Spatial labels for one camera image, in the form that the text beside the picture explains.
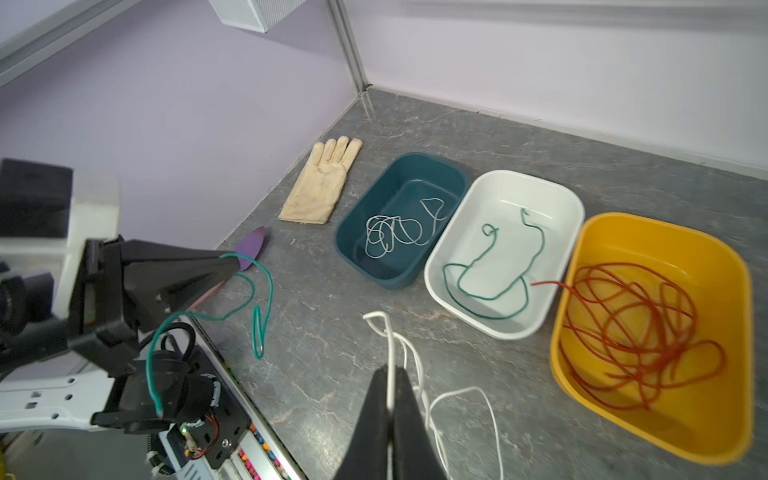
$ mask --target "glove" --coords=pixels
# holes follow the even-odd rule
[[[339,201],[346,172],[362,147],[358,138],[330,139],[312,147],[312,153],[293,185],[279,218],[288,222],[323,224]]]

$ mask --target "coiled white wire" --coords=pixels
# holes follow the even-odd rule
[[[431,429],[432,433],[435,435],[435,446],[437,449],[437,455],[440,458],[440,463],[442,464],[442,467],[445,469],[445,475],[449,478],[449,480],[452,480],[451,477],[451,469],[448,462],[448,453],[445,450],[445,444],[443,443],[443,433],[440,429],[437,428],[435,425],[435,422],[432,420],[432,410],[435,408],[435,406],[441,402],[444,399],[453,397],[453,396],[460,396],[467,392],[472,391],[478,391],[482,394],[483,398],[485,399],[485,404],[488,405],[488,410],[491,413],[491,420],[493,422],[493,432],[496,436],[496,454],[498,456],[498,477],[499,480],[504,480],[504,462],[502,461],[502,447],[501,443],[499,441],[498,437],[498,425],[496,423],[496,415],[493,412],[493,407],[491,406],[491,401],[488,399],[488,396],[485,394],[485,392],[478,386],[469,386],[464,389],[459,390],[453,390],[452,392],[445,392],[441,395],[438,395],[432,402],[429,401],[429,395],[426,392],[426,388],[424,387],[424,368],[422,366],[422,358],[419,356],[419,353],[416,352],[416,348],[413,346],[413,343],[411,343],[410,340],[405,338],[403,335],[395,332],[392,330],[392,322],[389,319],[389,315],[387,315],[385,312],[382,311],[376,311],[371,313],[366,313],[362,316],[363,319],[366,320],[368,325],[373,329],[374,332],[376,332],[377,335],[383,336],[387,338],[387,384],[386,384],[386,398],[387,398],[387,408],[391,412],[392,409],[395,406],[395,370],[397,368],[396,361],[395,361],[395,340],[397,339],[400,341],[400,344],[402,345],[402,349],[405,352],[405,356],[403,359],[403,368],[405,368],[408,364],[408,349],[411,350],[411,353],[413,354],[413,362],[416,365],[416,378],[419,382],[418,385],[414,385],[413,389],[416,392],[416,398],[422,400],[422,404],[424,405],[424,420],[425,420],[425,427],[427,429]],[[374,325],[373,320],[376,317],[381,317],[384,319],[384,326],[386,328],[386,331],[382,331]]]
[[[440,202],[440,207],[438,207],[434,214],[429,211],[429,208],[425,204],[425,202],[432,200],[437,200]],[[422,227],[421,222],[416,219],[404,219],[399,215],[394,217],[390,217],[388,215],[374,215],[373,217],[370,217],[368,221],[366,221],[366,255],[371,258],[384,257],[387,253],[395,249],[395,244],[397,242],[403,243],[404,245],[416,245],[418,247],[429,243],[432,237],[435,236],[435,232],[437,231],[437,223],[440,220],[445,220],[445,217],[438,218],[440,210],[442,210],[442,208],[445,206],[445,201],[442,198],[422,198],[419,200],[419,203],[422,205],[422,207],[424,207],[424,210],[427,210],[427,214],[432,218],[432,235],[430,235],[428,239],[422,241],[421,243],[419,242],[422,239],[422,235],[424,234],[424,227]],[[406,222],[413,222],[419,227],[419,235],[416,236],[415,239],[411,237],[410,233],[408,233],[406,230]],[[397,233],[395,233],[397,226],[400,226],[400,230],[402,230],[403,234],[408,237],[407,241],[402,240],[397,236]],[[390,233],[389,242],[386,241],[387,235],[384,233],[386,228],[389,229]],[[384,251],[381,253],[381,255],[374,256],[368,251],[368,248],[371,245],[381,245]]]

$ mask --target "yellow plastic container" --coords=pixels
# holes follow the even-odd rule
[[[718,342],[726,353],[725,370],[702,382],[665,389],[650,410],[609,409],[595,402],[574,380],[558,348],[562,342],[574,368],[589,382],[615,382],[605,376],[606,363],[589,353],[572,330],[564,328],[569,308],[574,325],[594,325],[585,310],[578,305],[569,307],[571,294],[564,290],[550,354],[558,384],[593,412],[686,460],[704,465],[735,462],[749,448],[753,430],[752,286],[743,260],[725,243],[696,230],[634,215],[602,214],[584,224],[566,282],[573,285],[580,266],[609,262],[648,266],[685,289],[699,317],[694,341]],[[618,268],[612,271],[621,275],[623,267]],[[693,361],[681,362],[680,374],[711,363],[711,359],[701,357],[706,355],[704,349],[688,354],[694,356]],[[628,402],[639,399],[637,387],[611,394]]]

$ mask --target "gray marble tabletop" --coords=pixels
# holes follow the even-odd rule
[[[389,312],[395,330],[415,343],[432,397],[469,385],[488,393],[506,478],[768,478],[768,182],[381,91],[370,91],[368,100],[353,105],[327,135],[365,142],[328,224],[277,219],[302,162],[221,246],[233,248],[254,228],[270,228],[259,258],[275,282],[264,358],[251,352],[249,313],[204,323],[310,480],[333,477],[371,374],[386,361],[386,341],[360,317],[371,310]],[[717,468],[690,463],[570,399],[549,367],[554,307],[536,334],[505,342],[444,311],[422,276],[388,291],[347,265],[333,249],[336,226],[384,168],[411,151],[453,159],[473,179],[509,169],[563,184],[581,198],[587,218],[627,212],[701,230],[733,247],[749,265],[755,293],[755,436],[744,458]],[[248,274],[263,298],[261,273]],[[231,280],[205,309],[223,314],[249,289]],[[435,421],[447,435],[454,478],[498,477],[480,395],[440,406]]]

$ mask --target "white plastic tray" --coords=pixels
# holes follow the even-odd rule
[[[443,280],[447,263],[469,265],[492,241],[482,232],[483,224],[498,228],[494,248],[478,261],[462,280],[462,287],[475,295],[491,297],[501,292],[525,270],[541,246],[541,234],[521,222],[542,228],[545,246],[523,278],[528,284],[528,305],[511,319],[490,320],[464,310],[454,301]],[[557,287],[530,284],[561,280],[578,232],[584,222],[584,205],[572,191],[541,178],[509,170],[483,174],[469,188],[464,200],[445,228],[427,260],[424,279],[427,290],[449,312],[498,339],[520,339],[531,335],[544,322]],[[485,316],[507,316],[524,305],[525,292],[517,283],[496,300],[477,300],[455,286],[461,268],[446,270],[448,285],[457,300]]]

